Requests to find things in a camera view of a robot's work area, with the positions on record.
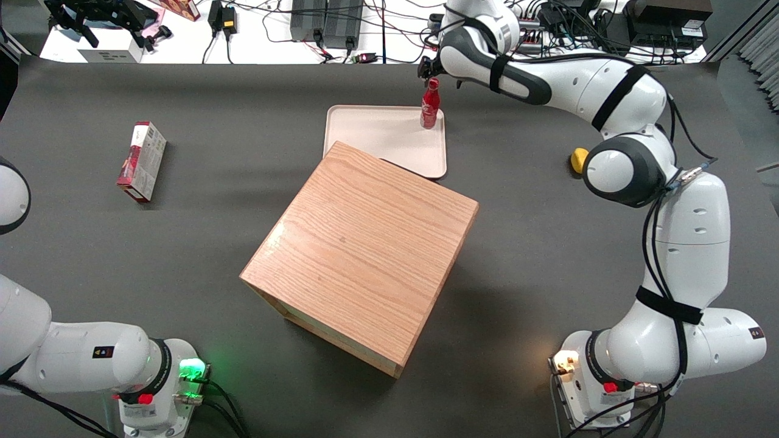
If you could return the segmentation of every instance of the white tray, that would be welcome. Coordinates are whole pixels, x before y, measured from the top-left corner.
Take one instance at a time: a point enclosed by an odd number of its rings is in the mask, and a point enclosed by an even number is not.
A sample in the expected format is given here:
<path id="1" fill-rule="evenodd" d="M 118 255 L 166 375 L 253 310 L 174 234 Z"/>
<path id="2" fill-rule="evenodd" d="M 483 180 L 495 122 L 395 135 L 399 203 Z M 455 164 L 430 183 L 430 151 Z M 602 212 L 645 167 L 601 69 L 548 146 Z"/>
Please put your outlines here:
<path id="1" fill-rule="evenodd" d="M 419 107 L 335 105 L 327 111 L 324 154 L 340 141 L 426 178 L 441 178 L 446 173 L 443 111 L 433 129 L 419 125 L 420 115 Z"/>

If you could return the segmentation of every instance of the red box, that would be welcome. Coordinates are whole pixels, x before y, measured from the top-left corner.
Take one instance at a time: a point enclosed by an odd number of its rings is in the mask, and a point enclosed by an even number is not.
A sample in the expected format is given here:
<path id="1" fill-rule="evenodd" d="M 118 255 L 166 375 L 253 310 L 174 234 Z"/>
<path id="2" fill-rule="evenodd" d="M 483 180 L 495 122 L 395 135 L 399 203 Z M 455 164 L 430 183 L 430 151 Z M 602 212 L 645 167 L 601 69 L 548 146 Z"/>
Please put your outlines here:
<path id="1" fill-rule="evenodd" d="M 162 6 L 176 15 L 183 16 L 190 21 L 195 21 L 200 18 L 200 12 L 197 10 L 197 5 L 194 0 L 151 0 L 151 2 Z"/>

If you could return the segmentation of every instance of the yellow object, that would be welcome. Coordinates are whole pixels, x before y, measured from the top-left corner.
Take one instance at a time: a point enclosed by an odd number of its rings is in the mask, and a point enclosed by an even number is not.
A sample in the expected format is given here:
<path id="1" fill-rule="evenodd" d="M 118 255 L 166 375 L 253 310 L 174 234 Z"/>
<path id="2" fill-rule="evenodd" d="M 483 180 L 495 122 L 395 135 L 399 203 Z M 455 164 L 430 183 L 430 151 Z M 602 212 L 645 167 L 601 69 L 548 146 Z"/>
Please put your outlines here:
<path id="1" fill-rule="evenodd" d="M 582 147 L 577 147 L 573 150 L 573 154 L 571 154 L 571 167 L 574 172 L 579 175 L 582 174 L 582 171 L 584 171 L 584 160 L 587 159 L 589 153 L 588 150 Z"/>

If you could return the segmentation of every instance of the coca-cola bottle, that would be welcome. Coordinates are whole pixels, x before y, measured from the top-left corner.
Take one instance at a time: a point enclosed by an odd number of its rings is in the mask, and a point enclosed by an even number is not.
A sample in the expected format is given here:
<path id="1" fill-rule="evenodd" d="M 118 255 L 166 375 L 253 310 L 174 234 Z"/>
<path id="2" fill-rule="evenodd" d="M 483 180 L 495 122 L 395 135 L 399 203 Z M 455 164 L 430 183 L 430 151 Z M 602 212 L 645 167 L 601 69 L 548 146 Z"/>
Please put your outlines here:
<path id="1" fill-rule="evenodd" d="M 422 128 L 432 129 L 435 126 L 435 119 L 438 117 L 438 108 L 441 106 L 441 97 L 438 94 L 439 82 L 436 78 L 428 81 L 428 90 L 422 96 L 422 116 L 419 123 Z"/>

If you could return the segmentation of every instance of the green light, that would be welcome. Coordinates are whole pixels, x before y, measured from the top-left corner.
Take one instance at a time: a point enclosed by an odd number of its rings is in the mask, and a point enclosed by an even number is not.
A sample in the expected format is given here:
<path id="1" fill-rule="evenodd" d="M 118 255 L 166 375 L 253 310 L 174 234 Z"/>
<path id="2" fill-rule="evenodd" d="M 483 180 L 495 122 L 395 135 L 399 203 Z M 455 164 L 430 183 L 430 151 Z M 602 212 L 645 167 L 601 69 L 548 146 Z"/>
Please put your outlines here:
<path id="1" fill-rule="evenodd" d="M 200 379 L 206 375 L 206 363 L 198 358 L 184 359 L 178 364 L 178 375 L 185 379 Z"/>

